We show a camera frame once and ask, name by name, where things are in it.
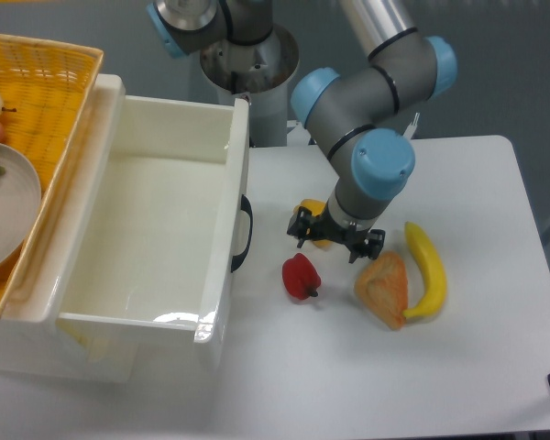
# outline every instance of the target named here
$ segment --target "banana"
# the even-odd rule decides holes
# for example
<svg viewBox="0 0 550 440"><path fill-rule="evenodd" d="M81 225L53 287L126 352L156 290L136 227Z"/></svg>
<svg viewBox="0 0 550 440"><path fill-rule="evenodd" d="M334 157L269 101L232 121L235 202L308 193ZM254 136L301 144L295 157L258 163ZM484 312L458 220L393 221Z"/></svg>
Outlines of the banana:
<svg viewBox="0 0 550 440"><path fill-rule="evenodd" d="M430 316L442 308L446 299L444 265L430 237L415 223L405 223L405 241L422 272L425 293L415 307L403 311L403 316Z"/></svg>

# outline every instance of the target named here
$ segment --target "wicker basket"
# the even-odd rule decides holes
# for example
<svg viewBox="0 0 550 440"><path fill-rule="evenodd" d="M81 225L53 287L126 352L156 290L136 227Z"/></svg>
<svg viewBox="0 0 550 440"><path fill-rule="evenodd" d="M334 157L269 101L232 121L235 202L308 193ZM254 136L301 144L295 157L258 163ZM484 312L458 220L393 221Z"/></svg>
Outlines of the wicker basket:
<svg viewBox="0 0 550 440"><path fill-rule="evenodd" d="M0 266L0 316L25 275L46 219L57 214L53 193L64 184L62 175L73 153L73 135L103 57L99 49L0 35L0 94L5 107L16 109L0 116L5 143L31 161L43 191L37 221L25 243Z"/></svg>

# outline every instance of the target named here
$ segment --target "black handle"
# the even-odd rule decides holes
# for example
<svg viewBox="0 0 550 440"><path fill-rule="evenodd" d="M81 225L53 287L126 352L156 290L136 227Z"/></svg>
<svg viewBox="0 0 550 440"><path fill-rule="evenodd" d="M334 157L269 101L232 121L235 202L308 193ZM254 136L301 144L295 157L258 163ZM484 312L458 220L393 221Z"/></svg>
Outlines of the black handle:
<svg viewBox="0 0 550 440"><path fill-rule="evenodd" d="M248 229L248 241L247 241L247 247L245 247L245 250L243 250L240 254L234 255L232 257L232 263L230 264L230 272L234 272L240 266L242 266L242 263L245 261L245 258L248 255L248 250L250 249L250 239L253 237L253 209L250 207L250 202L248 201L248 198L245 194L242 194L240 197L240 210L244 211L248 214L248 218L250 218L250 228Z"/></svg>

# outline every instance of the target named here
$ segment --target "table surface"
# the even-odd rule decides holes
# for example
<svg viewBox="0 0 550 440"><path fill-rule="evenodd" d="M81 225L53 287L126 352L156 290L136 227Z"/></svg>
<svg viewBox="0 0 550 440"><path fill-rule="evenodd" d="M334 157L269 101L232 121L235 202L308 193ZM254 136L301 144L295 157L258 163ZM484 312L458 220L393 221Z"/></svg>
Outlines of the table surface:
<svg viewBox="0 0 550 440"><path fill-rule="evenodd" d="M180 378L179 353L143 346L127 384L0 373L0 438L387 438L550 429L550 275L512 145L503 137L413 142L416 169L376 227L400 252L410 301L423 285L405 221L439 249L444 310L392 332L352 285L366 260L306 243L323 286L296 304L281 264L303 198L336 176L314 146L253 149L255 231L236 273L216 384Z"/></svg>

